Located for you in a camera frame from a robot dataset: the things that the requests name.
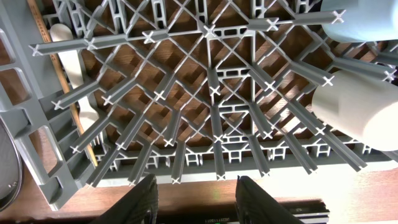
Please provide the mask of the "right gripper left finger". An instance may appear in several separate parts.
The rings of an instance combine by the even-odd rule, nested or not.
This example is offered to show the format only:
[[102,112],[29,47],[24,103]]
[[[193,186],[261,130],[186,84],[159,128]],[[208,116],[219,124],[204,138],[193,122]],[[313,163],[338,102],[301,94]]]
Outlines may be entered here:
[[158,211],[157,179],[149,174],[90,224],[156,224]]

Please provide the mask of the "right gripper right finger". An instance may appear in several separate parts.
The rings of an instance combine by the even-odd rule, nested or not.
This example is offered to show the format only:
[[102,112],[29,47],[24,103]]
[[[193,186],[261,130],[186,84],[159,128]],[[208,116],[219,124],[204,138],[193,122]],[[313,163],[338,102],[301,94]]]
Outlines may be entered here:
[[241,224],[302,224],[248,176],[238,176],[236,211]]

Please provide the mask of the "white plastic fork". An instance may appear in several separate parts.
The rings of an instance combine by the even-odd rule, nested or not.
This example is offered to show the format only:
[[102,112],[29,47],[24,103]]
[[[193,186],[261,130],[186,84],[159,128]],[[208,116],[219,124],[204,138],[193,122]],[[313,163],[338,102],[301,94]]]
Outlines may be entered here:
[[[69,27],[64,24],[55,24],[50,28],[50,36],[53,42],[73,40],[73,34]],[[83,74],[79,61],[78,52],[69,50],[58,53],[60,62],[67,74],[67,77],[75,89],[83,84]],[[90,105],[87,96],[78,100],[80,112],[78,114],[83,131],[86,132],[99,118],[98,112]]]

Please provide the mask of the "cream white cup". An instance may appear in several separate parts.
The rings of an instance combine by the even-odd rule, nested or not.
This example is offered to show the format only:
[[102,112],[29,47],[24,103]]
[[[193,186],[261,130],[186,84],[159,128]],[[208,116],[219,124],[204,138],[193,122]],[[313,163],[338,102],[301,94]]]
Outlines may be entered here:
[[312,98],[316,117],[379,151],[397,150],[397,86],[352,72],[335,72]]

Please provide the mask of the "light blue cup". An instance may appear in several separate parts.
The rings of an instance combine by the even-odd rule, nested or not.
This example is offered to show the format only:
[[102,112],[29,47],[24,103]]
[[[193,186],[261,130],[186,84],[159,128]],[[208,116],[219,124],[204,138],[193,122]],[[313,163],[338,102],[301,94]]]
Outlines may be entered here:
[[337,42],[373,42],[397,39],[397,0],[323,0],[322,11],[344,9],[343,22],[323,24]]

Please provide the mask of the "wooden chopstick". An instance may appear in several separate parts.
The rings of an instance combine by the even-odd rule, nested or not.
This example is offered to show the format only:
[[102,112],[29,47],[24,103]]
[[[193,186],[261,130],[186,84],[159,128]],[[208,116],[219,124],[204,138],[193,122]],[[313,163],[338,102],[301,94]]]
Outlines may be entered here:
[[[49,34],[49,32],[47,30],[47,27],[46,27],[46,25],[45,25],[45,23],[44,23],[44,21],[42,19],[42,15],[41,15],[41,12],[39,10],[39,7],[38,7],[36,1],[35,0],[27,0],[27,3],[28,3],[28,6],[29,6],[29,9],[30,9],[30,11],[31,11],[31,13],[33,15],[33,18],[35,20],[35,23],[36,23],[36,25],[37,25],[37,27],[39,29],[39,32],[40,32],[40,34],[41,34],[41,36],[43,38],[43,41],[45,43],[51,42],[52,40],[51,40],[50,34]],[[67,79],[65,78],[65,76],[63,74],[62,66],[61,66],[61,63],[60,63],[60,61],[58,59],[58,56],[54,55],[54,54],[50,54],[50,58],[51,58],[51,61],[53,63],[53,66],[54,66],[55,73],[57,74],[57,77],[58,77],[58,79],[60,81],[60,84],[62,86],[63,92],[64,93],[68,93],[70,91],[70,87],[69,87],[69,84],[67,82]],[[83,130],[83,126],[81,125],[80,120],[78,118],[78,111],[77,111],[76,106],[74,104],[72,104],[69,107],[69,109],[71,111],[72,118],[73,118],[73,120],[74,120],[74,122],[75,122],[75,124],[76,124],[76,126],[78,128],[78,132],[80,134],[83,134],[84,130]],[[94,166],[97,166],[98,162],[97,162],[95,154],[93,152],[93,148],[90,145],[88,145],[86,147],[85,151],[86,151],[90,161],[94,164]]]

